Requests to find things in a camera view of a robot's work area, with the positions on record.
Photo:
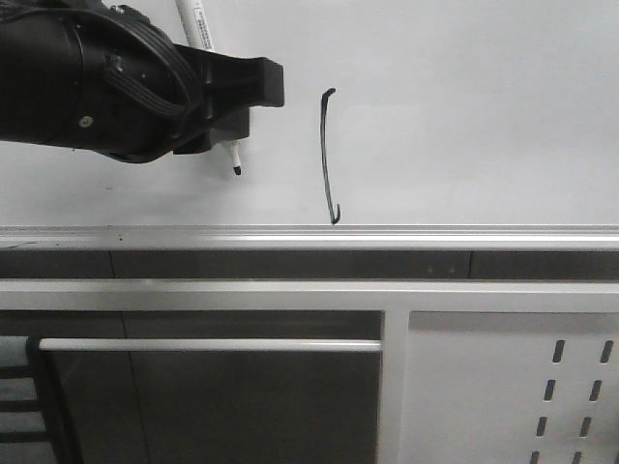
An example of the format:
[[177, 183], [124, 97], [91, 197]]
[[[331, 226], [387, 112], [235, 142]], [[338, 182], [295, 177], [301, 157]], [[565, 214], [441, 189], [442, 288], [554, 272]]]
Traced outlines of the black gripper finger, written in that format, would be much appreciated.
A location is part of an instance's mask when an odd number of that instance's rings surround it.
[[210, 151], [214, 146], [228, 141], [241, 140], [250, 136], [248, 108], [241, 108], [204, 123], [185, 133], [172, 149], [174, 155], [194, 155]]
[[201, 102], [214, 112], [284, 106], [283, 66], [265, 57], [239, 58], [177, 45], [195, 72]]

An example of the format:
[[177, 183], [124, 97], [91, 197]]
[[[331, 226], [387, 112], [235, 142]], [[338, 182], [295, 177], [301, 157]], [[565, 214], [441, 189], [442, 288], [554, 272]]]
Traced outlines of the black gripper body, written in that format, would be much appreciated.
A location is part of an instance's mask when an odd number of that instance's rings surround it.
[[200, 104], [177, 44], [140, 11], [2, 2], [2, 140], [147, 163], [172, 152]]

